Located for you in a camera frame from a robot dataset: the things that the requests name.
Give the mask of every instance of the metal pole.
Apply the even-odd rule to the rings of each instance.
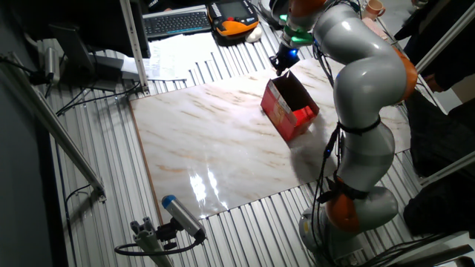
[[[10,56],[10,60],[18,62],[15,56]],[[84,175],[84,178],[92,185],[99,195],[99,200],[105,201],[104,185],[94,173],[81,151],[76,147],[69,133],[62,127],[61,122],[59,122],[56,114],[46,103],[42,93],[30,85],[23,70],[9,64],[0,64],[0,70],[6,77],[10,78],[17,92],[19,92],[22,95],[22,99],[26,101],[27,106],[33,110],[42,124],[47,128],[58,144],[61,145],[73,164],[79,169],[81,174]]]
[[[467,156],[455,161],[454,163],[450,164],[449,166],[443,168],[440,171],[437,171],[435,174],[430,175],[429,177],[421,180],[421,185],[426,186],[432,182],[438,181],[449,174],[452,174],[465,166],[468,166],[475,162],[475,151],[470,153]]]
[[[475,3],[455,22],[452,28],[427,52],[427,54],[416,65],[416,69],[421,73],[447,46],[455,39],[457,35],[467,26],[475,17]]]
[[[143,65],[142,51],[140,50],[139,38],[137,37],[137,30],[135,29],[134,15],[132,14],[130,0],[120,0],[122,7],[122,14],[124,15],[125,26],[127,27],[128,38],[131,42],[132,53],[135,58],[135,65],[140,77],[140,85],[144,93],[148,92],[147,75],[145,74],[145,66]]]

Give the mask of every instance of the orange handle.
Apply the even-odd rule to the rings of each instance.
[[[383,9],[381,9],[381,11],[382,12],[380,14],[378,14],[378,16],[383,16],[384,12],[386,12],[386,7],[383,7]]]

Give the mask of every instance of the metal rail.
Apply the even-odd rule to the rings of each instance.
[[[14,55],[10,56],[10,60],[21,64]],[[82,175],[84,175],[84,178],[86,178],[94,190],[96,190],[99,195],[99,200],[105,201],[104,185],[99,177],[94,173],[81,151],[76,147],[76,144],[71,139],[66,129],[62,126],[56,114],[46,103],[43,94],[32,87],[23,70],[9,64],[0,64],[0,70],[5,73],[6,77],[10,77],[10,81],[14,84],[15,89],[22,96],[21,100],[31,108],[58,144],[61,145],[64,152],[73,161],[74,165],[79,169]]]

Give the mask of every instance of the blue cap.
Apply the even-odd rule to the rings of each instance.
[[[164,208],[168,207],[168,205],[170,205],[170,203],[175,200],[176,197],[174,195],[168,195],[168,196],[164,196],[162,198],[162,205]]]

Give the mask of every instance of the paper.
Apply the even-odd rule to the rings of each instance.
[[[147,79],[185,79],[187,72],[198,62],[213,60],[211,52],[216,43],[210,33],[190,36],[173,36],[164,40],[149,42],[150,59],[143,59]],[[133,58],[124,57],[122,71],[137,72]]]

